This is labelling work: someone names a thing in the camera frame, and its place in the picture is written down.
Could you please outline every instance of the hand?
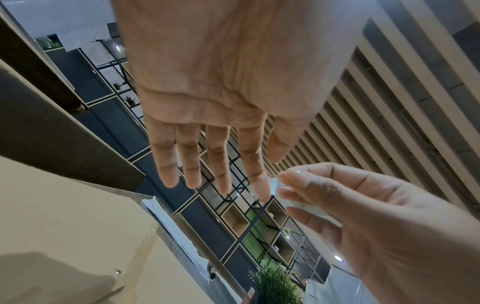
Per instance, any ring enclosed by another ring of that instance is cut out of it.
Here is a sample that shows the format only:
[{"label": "hand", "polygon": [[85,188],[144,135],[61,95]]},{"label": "hand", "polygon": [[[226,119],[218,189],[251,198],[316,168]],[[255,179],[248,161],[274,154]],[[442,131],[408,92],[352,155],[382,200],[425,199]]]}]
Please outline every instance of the hand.
[{"label": "hand", "polygon": [[262,201],[270,198],[261,143],[279,162],[320,110],[368,18],[357,0],[113,0],[162,182],[200,184],[197,137],[205,124],[218,189],[231,187],[225,145],[240,154]]},{"label": "hand", "polygon": [[289,207],[346,259],[380,303],[478,303],[480,222],[405,181],[331,163],[291,168],[280,197],[342,223]]}]

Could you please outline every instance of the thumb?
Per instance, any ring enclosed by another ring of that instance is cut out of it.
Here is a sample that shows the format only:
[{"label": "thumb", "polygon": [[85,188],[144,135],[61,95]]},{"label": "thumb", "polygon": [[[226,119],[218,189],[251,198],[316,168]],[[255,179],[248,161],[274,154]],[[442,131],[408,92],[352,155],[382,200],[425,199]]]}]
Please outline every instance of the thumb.
[{"label": "thumb", "polygon": [[308,118],[292,123],[282,118],[276,118],[266,145],[268,159],[273,163],[280,162],[297,144],[310,121],[311,119]]},{"label": "thumb", "polygon": [[308,172],[288,170],[281,179],[308,204],[319,207],[344,225],[376,227],[388,207],[333,179]]}]

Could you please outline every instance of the outstretched hand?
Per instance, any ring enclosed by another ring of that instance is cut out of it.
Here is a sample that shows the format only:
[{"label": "outstretched hand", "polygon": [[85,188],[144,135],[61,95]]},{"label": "outstretched hand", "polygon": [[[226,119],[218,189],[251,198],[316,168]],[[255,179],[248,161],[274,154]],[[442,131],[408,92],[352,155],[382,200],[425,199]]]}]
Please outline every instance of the outstretched hand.
[{"label": "outstretched hand", "polygon": [[206,137],[222,194],[231,188],[229,127],[260,201],[270,198],[261,143],[279,162],[320,110],[368,18],[357,0],[113,0],[162,182],[201,182],[197,138]]},{"label": "outstretched hand", "polygon": [[317,206],[287,213],[346,259],[380,303],[477,303],[480,222],[403,180],[321,163],[278,176],[280,197]]}]

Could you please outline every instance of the green plant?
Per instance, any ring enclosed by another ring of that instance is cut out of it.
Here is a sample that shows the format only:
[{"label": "green plant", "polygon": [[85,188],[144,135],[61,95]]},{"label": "green plant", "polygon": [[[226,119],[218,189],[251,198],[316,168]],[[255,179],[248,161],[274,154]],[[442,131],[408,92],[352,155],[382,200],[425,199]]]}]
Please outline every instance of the green plant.
[{"label": "green plant", "polygon": [[285,233],[285,235],[289,235],[290,232],[291,232],[290,228],[288,228],[288,227],[283,227],[281,230]]},{"label": "green plant", "polygon": [[274,260],[262,260],[260,271],[250,271],[250,278],[256,284],[261,304],[301,304],[295,284],[290,280],[290,272]]},{"label": "green plant", "polygon": [[130,96],[127,96],[125,97],[125,101],[128,103],[129,106],[133,107],[135,105],[135,100],[130,97]]}]

